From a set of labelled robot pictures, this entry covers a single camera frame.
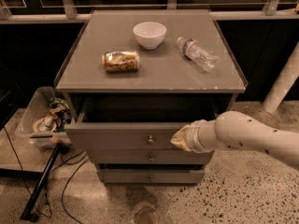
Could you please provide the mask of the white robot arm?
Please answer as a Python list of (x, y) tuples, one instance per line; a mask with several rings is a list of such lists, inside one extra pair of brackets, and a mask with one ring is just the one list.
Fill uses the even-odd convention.
[(272, 128), (236, 111), (187, 124), (172, 135), (171, 143), (195, 153), (255, 150), (299, 170), (299, 133)]

